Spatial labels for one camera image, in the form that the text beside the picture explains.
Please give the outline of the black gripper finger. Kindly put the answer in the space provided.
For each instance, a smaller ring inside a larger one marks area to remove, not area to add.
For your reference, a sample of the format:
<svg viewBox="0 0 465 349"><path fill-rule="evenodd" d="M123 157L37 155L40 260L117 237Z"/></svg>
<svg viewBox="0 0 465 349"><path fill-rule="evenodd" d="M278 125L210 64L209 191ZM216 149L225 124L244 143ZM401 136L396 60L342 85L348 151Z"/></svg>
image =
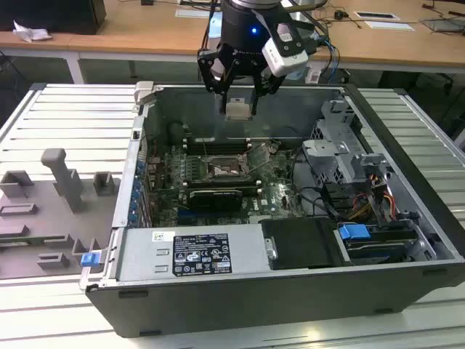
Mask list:
<svg viewBox="0 0 465 349"><path fill-rule="evenodd" d="M251 94L251 114L256 114L259 98L275 94L283 83L284 76L277 77L271 73L267 78L263 78L260 73L257 73L252 76L252 79L254 88Z"/></svg>
<svg viewBox="0 0 465 349"><path fill-rule="evenodd" d="M225 113L227 93L237 73L235 50L230 45L219 45L217 51L199 49L198 68L206 90L221 97L219 112Z"/></svg>

